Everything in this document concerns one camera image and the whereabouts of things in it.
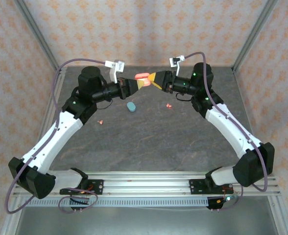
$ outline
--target blue sponge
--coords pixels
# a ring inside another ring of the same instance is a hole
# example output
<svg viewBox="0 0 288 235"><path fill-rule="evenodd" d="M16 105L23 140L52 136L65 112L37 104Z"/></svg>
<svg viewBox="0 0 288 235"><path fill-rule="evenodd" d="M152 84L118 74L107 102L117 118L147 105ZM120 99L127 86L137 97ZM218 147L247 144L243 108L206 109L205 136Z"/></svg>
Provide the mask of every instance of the blue sponge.
<svg viewBox="0 0 288 235"><path fill-rule="evenodd" d="M128 102L126 106L130 112L134 112L136 110L135 104L133 102Z"/></svg>

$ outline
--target pink object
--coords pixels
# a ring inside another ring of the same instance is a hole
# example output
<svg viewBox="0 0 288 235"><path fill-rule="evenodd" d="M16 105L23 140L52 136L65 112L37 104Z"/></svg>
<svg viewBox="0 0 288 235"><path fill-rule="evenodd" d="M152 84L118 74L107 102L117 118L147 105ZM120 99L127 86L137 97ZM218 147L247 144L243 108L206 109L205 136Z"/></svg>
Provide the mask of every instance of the pink object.
<svg viewBox="0 0 288 235"><path fill-rule="evenodd" d="M147 78L149 76L148 72L144 72L144 73L138 73L135 75L135 80L141 80L144 82L144 87L147 87L150 85L150 81Z"/></svg>

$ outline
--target gray floor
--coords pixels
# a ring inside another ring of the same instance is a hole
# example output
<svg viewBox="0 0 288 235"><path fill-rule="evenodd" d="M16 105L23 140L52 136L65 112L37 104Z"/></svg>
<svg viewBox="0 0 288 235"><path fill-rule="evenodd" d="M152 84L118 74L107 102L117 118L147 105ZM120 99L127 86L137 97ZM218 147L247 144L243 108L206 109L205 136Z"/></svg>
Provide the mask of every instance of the gray floor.
<svg viewBox="0 0 288 235"><path fill-rule="evenodd" d="M69 67L59 98L61 107L77 86L82 67ZM109 80L109 69L102 68ZM126 67L121 77L169 67ZM180 76L190 77L191 67ZM249 129L239 89L230 68L213 68L213 89L233 115ZM133 101L136 112L126 104ZM77 167L83 171L198 171L232 165L237 157L224 137L203 119L190 102L176 100L154 86L144 87L126 100L115 98L106 110L98 110L64 146L53 170Z"/></svg>
<svg viewBox="0 0 288 235"><path fill-rule="evenodd" d="M231 211L206 208L25 208L16 235L276 235L267 197L244 197Z"/></svg>

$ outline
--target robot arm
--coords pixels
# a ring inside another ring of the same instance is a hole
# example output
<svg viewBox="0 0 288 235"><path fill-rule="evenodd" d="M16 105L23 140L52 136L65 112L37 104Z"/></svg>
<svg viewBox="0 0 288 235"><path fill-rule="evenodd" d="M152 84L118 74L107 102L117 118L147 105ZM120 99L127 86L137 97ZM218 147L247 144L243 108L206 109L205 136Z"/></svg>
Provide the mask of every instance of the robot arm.
<svg viewBox="0 0 288 235"><path fill-rule="evenodd" d="M184 56L170 58L170 65L179 69L179 62L183 60ZM179 77L177 70L177 72L160 71L152 73L148 79L153 85L164 92L178 92L182 95L192 95L191 102L193 108L221 132L240 159L235 166L220 167L208 172L206 174L207 187L215 188L232 183L240 183L242 186L248 187L264 176L261 161L251 142L258 147L262 154L267 175L272 173L274 148L270 143L263 144L258 138L254 137L231 114L227 106L223 103L223 100L211 89L214 75L212 74L210 65L206 64L206 78L209 93L215 104L217 104L217 107L226 113L228 118L212 104L205 89L203 65L203 63L197 63L194 66L191 78ZM239 127L237 127L230 118L250 137L249 140L247 140L244 133L240 131Z"/></svg>
<svg viewBox="0 0 288 235"><path fill-rule="evenodd" d="M123 70L119 62L107 65L112 68L114 74ZM71 136L97 111L97 103L104 100L111 101L115 97L126 99L144 85L143 81L117 78L112 72L110 76L112 82L107 83L99 68L90 66L82 70L78 77L79 86L74 89L62 107L57 121L21 159L13 158L9 162L9 169L15 178L20 169L33 159L19 177L17 181L19 186L39 199L46 197L53 189L85 189L82 180L86 175L82 171L72 168L68 171L53 172L49 171L49 167Z"/></svg>

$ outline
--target orange patterned wall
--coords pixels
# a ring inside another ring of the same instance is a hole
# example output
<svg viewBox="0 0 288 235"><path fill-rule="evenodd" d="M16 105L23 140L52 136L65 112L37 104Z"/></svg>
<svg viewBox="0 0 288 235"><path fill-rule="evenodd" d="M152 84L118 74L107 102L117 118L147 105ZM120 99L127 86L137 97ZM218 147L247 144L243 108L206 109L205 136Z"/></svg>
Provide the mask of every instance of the orange patterned wall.
<svg viewBox="0 0 288 235"><path fill-rule="evenodd" d="M172 56L201 50L211 65L231 66L266 0L26 2L59 64L84 57L169 65Z"/></svg>
<svg viewBox="0 0 288 235"><path fill-rule="evenodd" d="M274 174L288 207L288 0L279 0L237 72L254 133L276 149Z"/></svg>
<svg viewBox="0 0 288 235"><path fill-rule="evenodd" d="M36 142L53 70L13 0L0 0L0 229L8 162Z"/></svg>

